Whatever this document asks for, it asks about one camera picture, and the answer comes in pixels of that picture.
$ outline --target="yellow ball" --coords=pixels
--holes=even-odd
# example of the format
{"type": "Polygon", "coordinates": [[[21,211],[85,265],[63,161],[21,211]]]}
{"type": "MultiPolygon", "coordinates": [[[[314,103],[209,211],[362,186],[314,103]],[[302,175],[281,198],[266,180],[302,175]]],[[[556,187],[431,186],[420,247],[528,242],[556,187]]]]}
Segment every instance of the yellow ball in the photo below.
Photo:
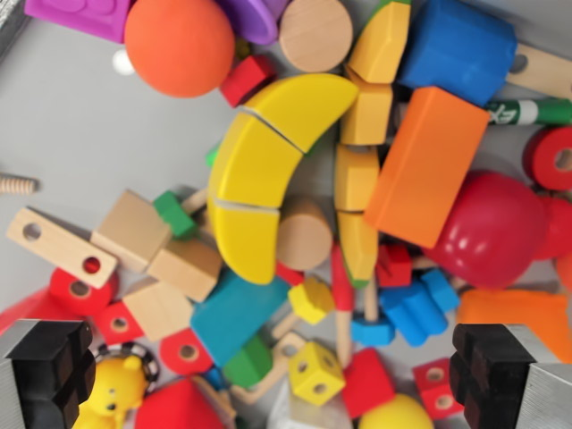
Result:
{"type": "Polygon", "coordinates": [[[408,395],[398,393],[389,402],[365,413],[359,429],[433,429],[425,409],[408,395]]]}

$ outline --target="yellow dice block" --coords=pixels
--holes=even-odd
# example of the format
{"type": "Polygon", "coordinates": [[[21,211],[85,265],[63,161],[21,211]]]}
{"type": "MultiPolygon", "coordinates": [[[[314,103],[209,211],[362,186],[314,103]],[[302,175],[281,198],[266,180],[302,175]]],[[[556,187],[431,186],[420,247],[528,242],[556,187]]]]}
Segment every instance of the yellow dice block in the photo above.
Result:
{"type": "Polygon", "coordinates": [[[300,285],[290,288],[288,299],[294,313],[309,324],[318,324],[334,308],[330,288],[315,277],[308,277],[300,285]]]}
{"type": "Polygon", "coordinates": [[[340,142],[344,145],[380,145],[385,142],[390,121],[393,90],[385,83],[369,83],[346,67],[357,86],[357,98],[341,118],[340,142]]]}
{"type": "Polygon", "coordinates": [[[363,80],[395,80],[408,41],[410,14],[408,0],[390,1],[367,23],[349,59],[349,67],[363,80]]]}
{"type": "Polygon", "coordinates": [[[336,210],[346,212],[366,210],[378,175],[379,158],[375,147],[338,145],[333,194],[336,210]]]}
{"type": "Polygon", "coordinates": [[[365,282],[374,275],[379,236],[364,221],[362,213],[338,212],[338,232],[344,261],[354,282],[365,282]]]}
{"type": "Polygon", "coordinates": [[[333,353],[308,342],[288,363],[292,392],[306,402],[321,406],[346,385],[333,353]]]}

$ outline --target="yellow block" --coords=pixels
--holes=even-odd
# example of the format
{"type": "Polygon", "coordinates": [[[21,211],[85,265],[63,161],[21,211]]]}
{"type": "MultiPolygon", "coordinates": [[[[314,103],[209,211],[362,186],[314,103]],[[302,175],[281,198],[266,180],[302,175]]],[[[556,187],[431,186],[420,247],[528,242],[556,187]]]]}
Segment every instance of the yellow block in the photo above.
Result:
{"type": "Polygon", "coordinates": [[[349,67],[371,83],[392,83],[408,40],[411,5],[390,2],[367,23],[349,67]]]}
{"type": "Polygon", "coordinates": [[[391,85],[366,82],[349,67],[346,67],[346,73],[359,92],[352,107],[341,118],[340,142],[344,145],[384,143],[393,101],[391,85]]]}
{"type": "Polygon", "coordinates": [[[379,175],[375,147],[347,147],[336,150],[333,202],[337,210],[363,212],[374,192],[379,175]]]}
{"type": "Polygon", "coordinates": [[[244,105],[307,152],[356,99],[358,88],[333,74],[303,74],[268,85],[244,105]]]}
{"type": "Polygon", "coordinates": [[[321,406],[346,385],[333,353],[315,342],[306,345],[288,362],[292,393],[321,406]]]}
{"type": "Polygon", "coordinates": [[[433,429],[433,421],[419,403],[398,393],[389,402],[367,411],[359,420],[359,429],[433,429]]]}
{"type": "Polygon", "coordinates": [[[209,195],[252,206],[279,207],[302,153],[255,116],[238,113],[224,137],[209,195]]]}
{"type": "Polygon", "coordinates": [[[278,210],[233,206],[209,198],[208,215],[224,262],[247,282],[274,278],[278,210]]]}
{"type": "Polygon", "coordinates": [[[294,313],[309,324],[318,324],[333,311],[330,288],[315,277],[308,277],[300,285],[290,288],[288,298],[294,313]]]}
{"type": "Polygon", "coordinates": [[[374,274],[378,233],[364,221],[363,213],[338,212],[338,232],[344,260],[354,281],[366,281],[374,274]]]}

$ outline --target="green block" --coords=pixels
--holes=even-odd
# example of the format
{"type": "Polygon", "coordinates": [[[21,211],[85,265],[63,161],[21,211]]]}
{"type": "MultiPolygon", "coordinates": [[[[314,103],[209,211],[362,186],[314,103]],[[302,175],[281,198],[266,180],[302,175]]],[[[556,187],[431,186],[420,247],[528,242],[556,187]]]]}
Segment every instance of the green block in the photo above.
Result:
{"type": "Polygon", "coordinates": [[[184,212],[179,199],[170,190],[153,201],[153,206],[161,219],[169,224],[175,239],[189,240],[197,233],[198,225],[184,212]]]}
{"type": "Polygon", "coordinates": [[[232,384],[247,389],[260,383],[272,364],[270,348],[256,334],[223,367],[223,374],[232,384]]]}

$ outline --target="orange ball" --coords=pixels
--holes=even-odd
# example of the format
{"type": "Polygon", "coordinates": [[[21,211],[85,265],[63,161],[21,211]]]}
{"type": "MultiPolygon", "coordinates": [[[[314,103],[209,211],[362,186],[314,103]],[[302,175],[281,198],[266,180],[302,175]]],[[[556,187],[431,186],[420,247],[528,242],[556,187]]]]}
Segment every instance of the orange ball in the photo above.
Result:
{"type": "Polygon", "coordinates": [[[218,88],[231,69],[234,34],[213,0],[138,0],[125,26],[127,54],[138,75],[172,97],[218,88]]]}

